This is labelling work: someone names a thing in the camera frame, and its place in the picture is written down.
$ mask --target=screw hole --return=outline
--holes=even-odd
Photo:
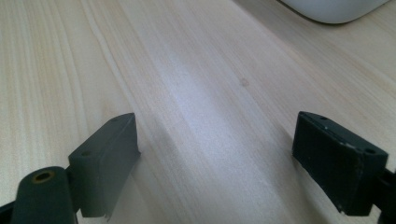
[[[91,152],[90,151],[84,151],[81,153],[81,156],[90,156]]]
[[[34,184],[42,184],[44,182],[49,181],[55,176],[53,171],[43,171],[33,177]]]
[[[370,149],[370,148],[366,148],[364,149],[364,152],[368,153],[368,154],[375,154],[375,151]]]

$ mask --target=wooden table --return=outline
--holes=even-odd
[[[338,214],[290,153],[310,111],[395,169],[395,15],[396,1],[329,26],[265,0],[1,0],[0,204],[135,112],[142,157],[113,223],[375,223],[376,208]]]

